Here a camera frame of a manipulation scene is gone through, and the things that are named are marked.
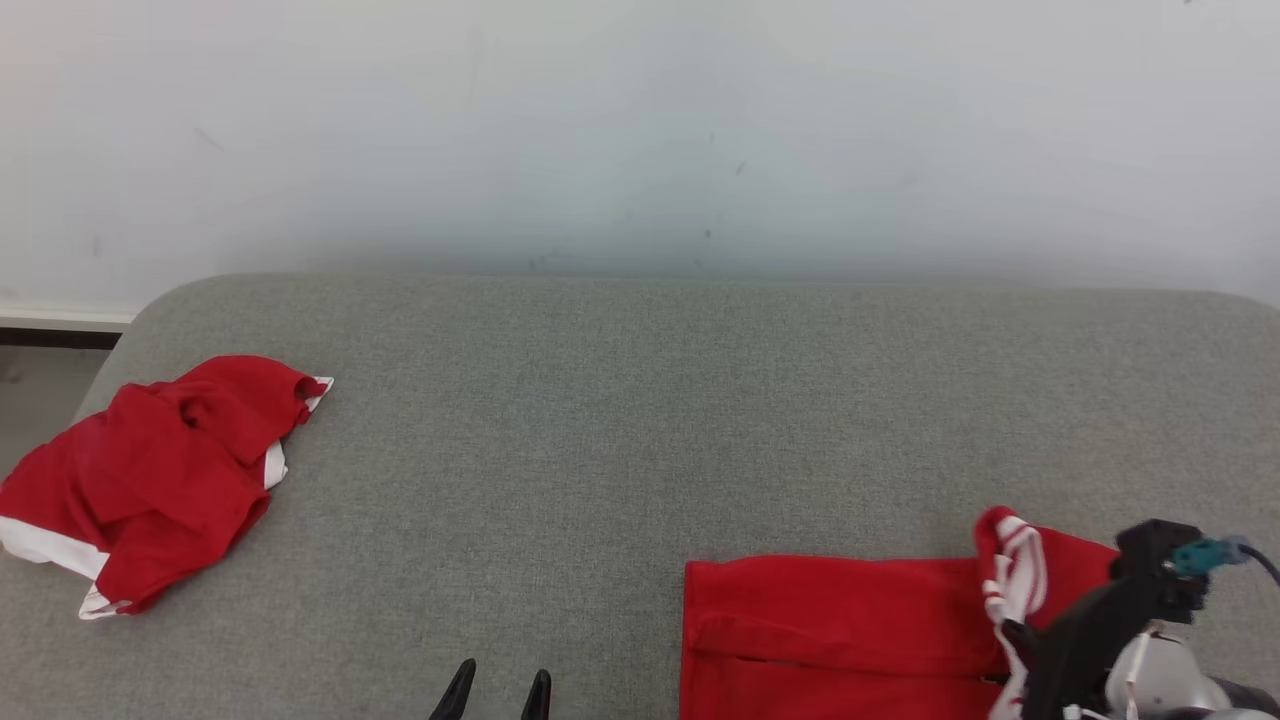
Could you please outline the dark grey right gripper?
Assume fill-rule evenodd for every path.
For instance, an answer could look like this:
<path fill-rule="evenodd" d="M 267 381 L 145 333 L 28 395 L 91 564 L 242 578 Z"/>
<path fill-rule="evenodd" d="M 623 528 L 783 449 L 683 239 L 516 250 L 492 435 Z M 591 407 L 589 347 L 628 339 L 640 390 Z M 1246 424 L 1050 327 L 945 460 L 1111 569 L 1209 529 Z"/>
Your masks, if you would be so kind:
<path fill-rule="evenodd" d="M 1066 720 L 1078 706 L 1105 712 L 1105 678 L 1123 648 L 1152 619 L 1149 582 L 1111 582 L 1082 596 L 1041 633 L 1006 618 L 1001 641 L 1020 662 L 1032 662 L 1021 720 Z"/>

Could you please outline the red jersey with white sleeves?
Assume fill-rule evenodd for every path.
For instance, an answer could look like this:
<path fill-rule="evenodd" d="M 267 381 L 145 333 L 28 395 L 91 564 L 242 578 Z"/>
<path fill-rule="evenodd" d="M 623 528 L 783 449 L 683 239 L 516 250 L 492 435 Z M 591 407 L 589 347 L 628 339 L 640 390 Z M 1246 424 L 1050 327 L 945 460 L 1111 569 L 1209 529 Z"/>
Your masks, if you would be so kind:
<path fill-rule="evenodd" d="M 1021 720 L 1006 621 L 1044 630 L 1117 552 L 995 506 L 963 559 L 685 568 L 678 720 Z"/>

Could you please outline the red shorts with white band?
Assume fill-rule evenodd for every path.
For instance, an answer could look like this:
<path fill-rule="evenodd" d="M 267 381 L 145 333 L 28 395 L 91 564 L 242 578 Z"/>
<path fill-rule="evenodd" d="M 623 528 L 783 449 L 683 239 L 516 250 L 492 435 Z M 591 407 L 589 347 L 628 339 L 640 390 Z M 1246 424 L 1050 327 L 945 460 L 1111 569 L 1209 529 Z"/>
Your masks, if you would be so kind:
<path fill-rule="evenodd" d="M 262 518 L 289 471 L 285 438 L 334 383 L 225 355 L 125 384 L 0 482 L 0 548 L 86 578 L 83 620 L 143 612 Z"/>

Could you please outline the white and black baseboard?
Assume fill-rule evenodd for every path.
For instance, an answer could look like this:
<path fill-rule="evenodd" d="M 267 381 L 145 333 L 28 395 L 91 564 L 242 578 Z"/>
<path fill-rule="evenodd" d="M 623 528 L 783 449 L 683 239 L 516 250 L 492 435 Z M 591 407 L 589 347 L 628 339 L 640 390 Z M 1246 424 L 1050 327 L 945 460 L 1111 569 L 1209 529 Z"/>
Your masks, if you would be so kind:
<path fill-rule="evenodd" d="M 134 314 L 0 306 L 0 346 L 113 350 Z"/>

